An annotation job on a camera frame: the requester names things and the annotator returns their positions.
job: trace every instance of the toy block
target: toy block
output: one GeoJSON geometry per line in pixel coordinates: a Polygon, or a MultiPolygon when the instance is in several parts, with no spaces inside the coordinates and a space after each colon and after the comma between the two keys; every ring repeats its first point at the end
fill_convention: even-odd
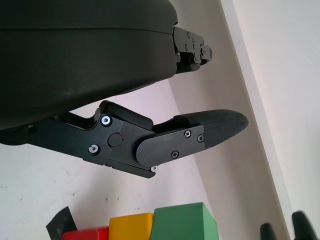
{"type": "Polygon", "coordinates": [[[150,240],[218,240],[218,226],[204,203],[157,208],[150,240]]]}
{"type": "Polygon", "coordinates": [[[153,213],[111,218],[109,240],[149,240],[153,218],[153,213]]]}
{"type": "Polygon", "coordinates": [[[62,240],[108,240],[108,235],[109,228],[100,227],[66,232],[62,236],[62,240]]]}

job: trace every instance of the metal plate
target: metal plate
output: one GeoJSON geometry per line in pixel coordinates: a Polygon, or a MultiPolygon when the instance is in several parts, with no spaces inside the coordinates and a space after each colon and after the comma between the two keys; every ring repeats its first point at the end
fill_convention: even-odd
{"type": "Polygon", "coordinates": [[[158,166],[195,154],[205,150],[205,143],[198,142],[198,136],[204,133],[202,125],[181,129],[173,132],[155,135],[144,140],[136,151],[137,161],[145,167],[158,166]],[[186,130],[191,131],[191,136],[186,138],[186,130]],[[172,158],[173,151],[178,151],[178,157],[172,158]]]}

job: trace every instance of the black metal bracket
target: black metal bracket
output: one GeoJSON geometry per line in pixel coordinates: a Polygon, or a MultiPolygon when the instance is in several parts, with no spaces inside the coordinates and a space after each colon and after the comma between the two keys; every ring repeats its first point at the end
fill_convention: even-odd
{"type": "Polygon", "coordinates": [[[145,167],[157,166],[206,149],[204,126],[157,134],[144,140],[136,151],[137,161],[145,167]]]}
{"type": "Polygon", "coordinates": [[[190,31],[175,27],[173,30],[177,73],[193,72],[212,59],[212,50],[204,38],[190,31]]]}
{"type": "Polygon", "coordinates": [[[145,116],[103,101],[91,118],[67,112],[1,130],[0,142],[31,144],[151,178],[158,165],[222,143],[247,125],[245,116],[231,110],[190,113],[154,125],[145,116]]]}

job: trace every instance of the white surface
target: white surface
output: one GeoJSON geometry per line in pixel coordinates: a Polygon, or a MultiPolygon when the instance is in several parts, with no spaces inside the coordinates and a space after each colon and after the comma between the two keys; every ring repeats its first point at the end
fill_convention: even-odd
{"type": "Polygon", "coordinates": [[[320,233],[320,1],[221,0],[287,226],[320,233]]]}
{"type": "MultiPolygon", "coordinates": [[[[111,99],[161,123],[178,115],[167,80],[111,99]]],[[[99,102],[75,112],[91,116],[99,102]]],[[[145,179],[31,145],[0,145],[0,239],[47,240],[46,225],[69,206],[79,229],[110,217],[209,202],[193,156],[159,166],[145,179]]]]}
{"type": "Polygon", "coordinates": [[[172,0],[179,26],[204,37],[213,59],[200,70],[169,80],[178,109],[191,113],[231,109],[249,126],[226,142],[195,154],[212,212],[225,240],[260,239],[260,225],[273,224],[279,239],[286,225],[218,0],[172,0]]]}

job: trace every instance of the white wall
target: white wall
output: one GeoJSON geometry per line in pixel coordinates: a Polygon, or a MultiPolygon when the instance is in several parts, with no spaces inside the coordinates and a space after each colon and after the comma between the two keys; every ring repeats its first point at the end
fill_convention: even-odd
{"type": "Polygon", "coordinates": [[[172,0],[179,27],[204,37],[213,59],[200,70],[169,80],[181,113],[231,109],[245,114],[249,127],[210,150],[195,154],[212,212],[225,240],[259,239],[271,222],[288,239],[279,200],[261,144],[237,57],[217,0],[172,0]]]}
{"type": "Polygon", "coordinates": [[[320,233],[320,1],[221,2],[287,225],[320,233]]]}

